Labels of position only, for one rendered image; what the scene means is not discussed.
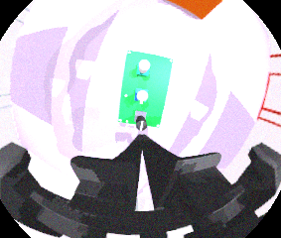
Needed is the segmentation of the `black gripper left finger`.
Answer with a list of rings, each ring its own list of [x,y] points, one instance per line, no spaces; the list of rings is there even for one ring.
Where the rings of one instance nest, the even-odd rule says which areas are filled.
[[[104,159],[79,155],[71,158],[70,166],[77,179],[127,185],[129,202],[135,203],[133,205],[135,210],[137,193],[139,193],[141,140],[143,135],[137,136],[116,158]]]

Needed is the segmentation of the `green circuit board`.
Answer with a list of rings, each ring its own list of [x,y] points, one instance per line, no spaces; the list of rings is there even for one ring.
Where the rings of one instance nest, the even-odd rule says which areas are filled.
[[[127,51],[121,80],[119,123],[136,124],[139,131],[147,127],[160,128],[172,62],[172,59],[149,53]]]

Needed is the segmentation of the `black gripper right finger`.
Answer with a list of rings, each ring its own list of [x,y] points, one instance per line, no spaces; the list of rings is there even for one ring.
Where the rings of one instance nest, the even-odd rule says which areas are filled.
[[[151,187],[153,210],[164,209],[164,199],[168,197],[179,175],[218,167],[222,159],[222,155],[216,152],[180,158],[145,135],[141,140],[141,154]]]

